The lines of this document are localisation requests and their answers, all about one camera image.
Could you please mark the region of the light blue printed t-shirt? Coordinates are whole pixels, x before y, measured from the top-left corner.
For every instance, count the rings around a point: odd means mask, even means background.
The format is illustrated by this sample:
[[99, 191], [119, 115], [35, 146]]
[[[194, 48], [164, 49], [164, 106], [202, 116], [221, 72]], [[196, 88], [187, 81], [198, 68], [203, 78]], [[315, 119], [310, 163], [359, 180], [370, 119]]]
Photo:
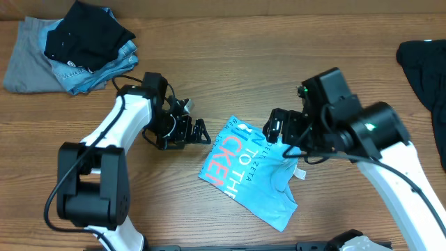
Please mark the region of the light blue printed t-shirt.
[[261, 129], [231, 116], [198, 177], [282, 232], [298, 207], [289, 186], [298, 159], [282, 156], [288, 147], [267, 142]]

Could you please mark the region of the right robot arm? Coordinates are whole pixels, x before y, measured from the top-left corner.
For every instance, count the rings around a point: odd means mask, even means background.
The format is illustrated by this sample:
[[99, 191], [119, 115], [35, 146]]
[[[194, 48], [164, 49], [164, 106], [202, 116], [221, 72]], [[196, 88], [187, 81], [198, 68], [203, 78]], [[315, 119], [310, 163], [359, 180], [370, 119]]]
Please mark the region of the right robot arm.
[[298, 147], [303, 160], [339, 158], [356, 164], [410, 250], [444, 250], [445, 208], [395, 110], [385, 102], [361, 106], [338, 68], [306, 79], [297, 95], [303, 110], [272, 110], [263, 127], [267, 141]]

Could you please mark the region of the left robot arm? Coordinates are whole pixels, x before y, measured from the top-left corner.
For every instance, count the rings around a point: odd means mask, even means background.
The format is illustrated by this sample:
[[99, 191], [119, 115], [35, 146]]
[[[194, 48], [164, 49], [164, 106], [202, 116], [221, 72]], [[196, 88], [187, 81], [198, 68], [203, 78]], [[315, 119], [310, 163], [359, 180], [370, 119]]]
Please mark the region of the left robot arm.
[[167, 96], [171, 85], [160, 73], [145, 73], [137, 85], [117, 90], [116, 102], [104, 121], [79, 143], [64, 143], [58, 152], [57, 184], [44, 209], [56, 202], [56, 212], [73, 224], [72, 233], [89, 233], [103, 250], [148, 250], [128, 213], [130, 179], [126, 155], [138, 136], [152, 132], [151, 144], [161, 150], [180, 150], [187, 144], [210, 144], [203, 120], [192, 120], [190, 99]]

